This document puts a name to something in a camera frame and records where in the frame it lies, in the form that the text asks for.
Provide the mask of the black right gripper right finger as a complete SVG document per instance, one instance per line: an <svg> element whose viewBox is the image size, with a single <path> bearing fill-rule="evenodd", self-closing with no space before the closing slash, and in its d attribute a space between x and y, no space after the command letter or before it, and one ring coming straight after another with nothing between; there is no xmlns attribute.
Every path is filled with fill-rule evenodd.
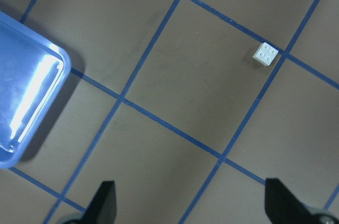
<svg viewBox="0 0 339 224"><path fill-rule="evenodd" d="M271 223L313 223L307 208L278 178L265 180L265 213Z"/></svg>

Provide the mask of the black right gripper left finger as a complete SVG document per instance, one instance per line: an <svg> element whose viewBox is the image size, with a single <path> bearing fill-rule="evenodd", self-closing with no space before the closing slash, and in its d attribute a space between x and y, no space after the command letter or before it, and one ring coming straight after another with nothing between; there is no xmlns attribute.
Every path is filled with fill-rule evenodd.
<svg viewBox="0 0 339 224"><path fill-rule="evenodd" d="M114 223L117 199L114 181L104 181L92 198L80 223Z"/></svg>

